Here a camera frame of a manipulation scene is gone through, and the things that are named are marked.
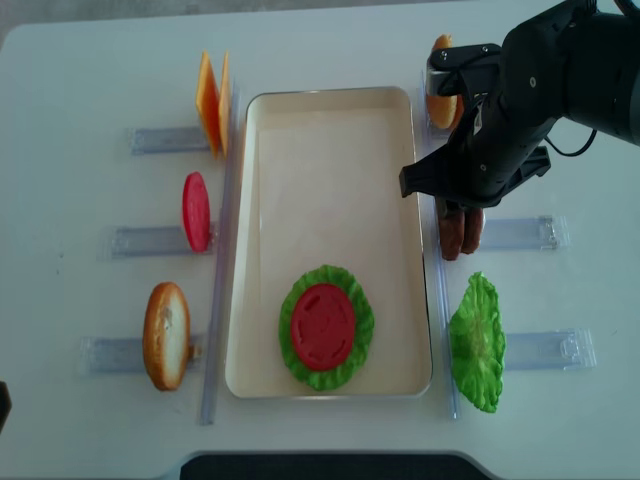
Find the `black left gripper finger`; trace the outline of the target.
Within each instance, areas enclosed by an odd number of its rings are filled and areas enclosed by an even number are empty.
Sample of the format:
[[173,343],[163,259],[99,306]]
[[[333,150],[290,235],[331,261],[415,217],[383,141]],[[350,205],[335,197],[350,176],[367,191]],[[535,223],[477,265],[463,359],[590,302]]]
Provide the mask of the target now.
[[448,145],[404,166],[399,174],[401,196],[406,198],[414,193],[423,193],[442,199],[461,199],[454,167],[454,156]]

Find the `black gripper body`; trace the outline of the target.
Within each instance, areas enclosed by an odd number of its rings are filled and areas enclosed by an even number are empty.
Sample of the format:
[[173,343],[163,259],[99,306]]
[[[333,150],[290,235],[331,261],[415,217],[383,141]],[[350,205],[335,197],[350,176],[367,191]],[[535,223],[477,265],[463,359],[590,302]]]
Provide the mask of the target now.
[[498,79],[490,93],[469,99],[465,113],[447,145],[461,199],[460,206],[495,206],[508,179],[554,126],[554,107],[539,77]]

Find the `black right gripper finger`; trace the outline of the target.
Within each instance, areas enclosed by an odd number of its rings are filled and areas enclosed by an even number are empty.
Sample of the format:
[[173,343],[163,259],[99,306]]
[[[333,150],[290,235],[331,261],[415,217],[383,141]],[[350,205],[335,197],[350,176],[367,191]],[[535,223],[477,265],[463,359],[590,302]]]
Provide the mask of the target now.
[[538,146],[508,179],[502,191],[509,194],[534,176],[542,177],[551,168],[551,161],[546,147]]

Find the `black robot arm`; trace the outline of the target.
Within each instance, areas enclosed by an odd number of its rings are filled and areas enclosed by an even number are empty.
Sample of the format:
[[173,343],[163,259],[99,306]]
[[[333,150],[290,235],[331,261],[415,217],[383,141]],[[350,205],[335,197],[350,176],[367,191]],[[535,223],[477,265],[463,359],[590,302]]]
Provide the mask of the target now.
[[423,193],[489,208],[551,166],[542,141],[560,118],[639,142],[639,9],[563,1],[512,29],[502,45],[440,48],[428,91],[464,99],[447,143],[399,174],[407,197]]

